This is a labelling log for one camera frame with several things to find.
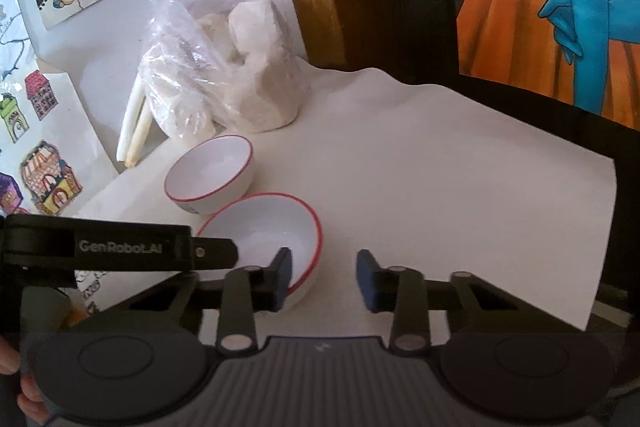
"black circular disc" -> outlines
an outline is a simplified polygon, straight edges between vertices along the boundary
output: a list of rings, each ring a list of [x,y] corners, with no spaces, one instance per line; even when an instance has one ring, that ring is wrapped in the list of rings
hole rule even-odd
[[[52,412],[89,424],[141,419],[170,408],[204,377],[204,346],[188,331],[154,312],[104,315],[38,350],[34,377]]]
[[[444,346],[442,371],[467,401],[520,421],[575,417],[609,388],[609,351],[587,333],[460,331]]]

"clear plastic bag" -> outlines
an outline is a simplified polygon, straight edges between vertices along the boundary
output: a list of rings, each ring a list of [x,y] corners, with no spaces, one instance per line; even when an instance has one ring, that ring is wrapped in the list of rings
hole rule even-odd
[[[171,137],[204,139],[214,122],[255,133],[289,124],[303,84],[270,0],[151,0],[138,73]]]

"orange skirt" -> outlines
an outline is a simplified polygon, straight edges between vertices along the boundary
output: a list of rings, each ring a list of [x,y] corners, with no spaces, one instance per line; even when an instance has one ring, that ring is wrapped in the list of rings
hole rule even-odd
[[[465,0],[458,14],[460,73],[574,101],[574,68],[538,12],[546,0]],[[602,115],[640,130],[640,44],[609,41]]]

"green house drawing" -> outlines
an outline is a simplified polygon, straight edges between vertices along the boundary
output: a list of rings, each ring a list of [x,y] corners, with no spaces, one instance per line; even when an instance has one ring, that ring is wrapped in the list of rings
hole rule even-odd
[[[15,97],[7,92],[1,96],[0,118],[4,120],[11,141],[16,143],[20,137],[29,130],[29,124],[27,124],[27,119],[20,111],[18,101],[15,100]]]

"white bowl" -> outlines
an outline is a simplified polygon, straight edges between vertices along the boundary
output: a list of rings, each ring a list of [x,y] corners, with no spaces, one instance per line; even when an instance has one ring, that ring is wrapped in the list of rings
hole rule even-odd
[[[265,192],[243,198],[210,217],[198,236],[232,239],[238,247],[235,268],[269,266],[280,248],[289,248],[293,270],[284,309],[299,302],[315,282],[322,227],[313,209],[295,196]],[[202,271],[200,279],[222,279],[226,272]]]
[[[213,214],[239,200],[254,179],[254,147],[242,136],[218,136],[184,154],[164,179],[164,192],[192,214]]]

